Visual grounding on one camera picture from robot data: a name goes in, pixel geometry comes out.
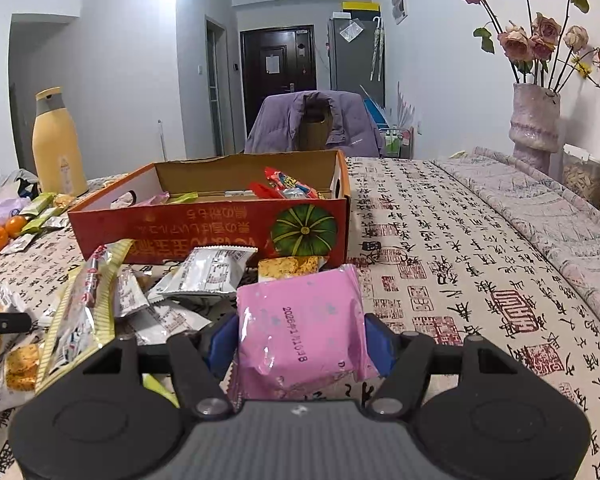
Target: gray refrigerator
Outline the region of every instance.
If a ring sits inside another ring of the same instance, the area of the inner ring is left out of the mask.
[[[360,88],[362,85],[374,101],[384,107],[384,62],[380,81],[378,81],[377,60],[373,81],[370,80],[376,22],[361,20],[364,30],[350,43],[340,34],[340,31],[346,28],[349,22],[350,20],[343,18],[329,20],[331,90],[354,92],[366,98]]]

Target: dark brown door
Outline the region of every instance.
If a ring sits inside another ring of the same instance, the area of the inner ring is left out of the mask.
[[[270,95],[315,90],[314,26],[265,28],[241,34],[247,132]]]

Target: purple down jacket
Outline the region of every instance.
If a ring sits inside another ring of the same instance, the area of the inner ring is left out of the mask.
[[[340,149],[346,156],[383,156],[378,126],[358,94],[309,91],[267,97],[247,138],[245,153],[292,152],[307,104],[327,103],[333,129],[325,149]]]

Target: yellow thermos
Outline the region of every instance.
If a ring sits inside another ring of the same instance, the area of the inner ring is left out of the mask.
[[[32,147],[42,191],[73,196],[87,191],[74,120],[60,87],[36,95]]]

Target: pink snack package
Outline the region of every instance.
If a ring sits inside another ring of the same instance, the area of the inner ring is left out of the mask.
[[[356,267],[245,285],[237,293],[240,342],[229,396],[303,400],[353,372],[378,372],[366,353]]]

